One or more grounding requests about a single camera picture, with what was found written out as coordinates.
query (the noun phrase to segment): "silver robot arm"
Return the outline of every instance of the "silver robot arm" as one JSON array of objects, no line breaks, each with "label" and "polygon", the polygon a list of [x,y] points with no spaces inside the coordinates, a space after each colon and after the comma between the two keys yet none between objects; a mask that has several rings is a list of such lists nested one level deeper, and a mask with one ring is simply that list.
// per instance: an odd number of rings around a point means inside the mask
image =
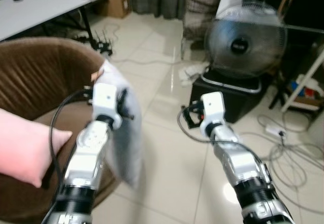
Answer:
[{"label": "silver robot arm", "polygon": [[275,191],[266,165],[226,125],[222,93],[205,94],[201,100],[204,114],[200,131],[210,138],[214,154],[221,161],[227,179],[236,192],[244,223],[294,224]]},{"label": "silver robot arm", "polygon": [[91,224],[91,212],[103,171],[112,131],[122,124],[117,111],[117,88],[96,83],[93,87],[92,121],[76,139],[75,151],[66,168],[63,186],[45,223]]}]

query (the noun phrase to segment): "power strip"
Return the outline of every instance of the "power strip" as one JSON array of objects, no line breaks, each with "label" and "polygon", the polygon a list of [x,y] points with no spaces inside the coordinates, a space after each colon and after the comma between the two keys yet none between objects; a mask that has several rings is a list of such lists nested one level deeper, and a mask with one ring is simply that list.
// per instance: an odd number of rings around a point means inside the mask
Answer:
[{"label": "power strip", "polygon": [[286,130],[280,126],[273,124],[266,125],[265,133],[272,137],[275,137],[276,139],[286,138]]}]

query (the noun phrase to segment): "chair backrest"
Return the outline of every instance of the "chair backrest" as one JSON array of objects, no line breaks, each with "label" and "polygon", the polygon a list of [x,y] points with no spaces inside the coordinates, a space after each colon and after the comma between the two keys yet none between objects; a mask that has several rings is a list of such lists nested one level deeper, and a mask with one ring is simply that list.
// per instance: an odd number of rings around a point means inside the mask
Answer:
[{"label": "chair backrest", "polygon": [[28,120],[90,85],[104,57],[80,43],[27,38],[0,43],[0,108]]}]

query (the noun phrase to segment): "electric fan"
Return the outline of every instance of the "electric fan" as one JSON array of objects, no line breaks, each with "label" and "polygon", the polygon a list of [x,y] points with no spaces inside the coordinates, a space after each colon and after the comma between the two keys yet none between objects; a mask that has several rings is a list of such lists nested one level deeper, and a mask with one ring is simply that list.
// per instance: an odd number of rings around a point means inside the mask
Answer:
[{"label": "electric fan", "polygon": [[261,2],[231,6],[215,18],[206,33],[209,70],[232,79],[249,79],[280,62],[287,29],[276,10]]}]

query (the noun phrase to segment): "white table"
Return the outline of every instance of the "white table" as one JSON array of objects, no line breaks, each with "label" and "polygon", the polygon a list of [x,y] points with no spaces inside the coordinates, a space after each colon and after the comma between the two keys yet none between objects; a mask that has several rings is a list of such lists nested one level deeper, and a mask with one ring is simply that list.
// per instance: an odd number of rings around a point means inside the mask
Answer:
[{"label": "white table", "polygon": [[50,21],[72,10],[79,9],[85,28],[92,34],[84,5],[90,0],[0,0],[0,41]]}]

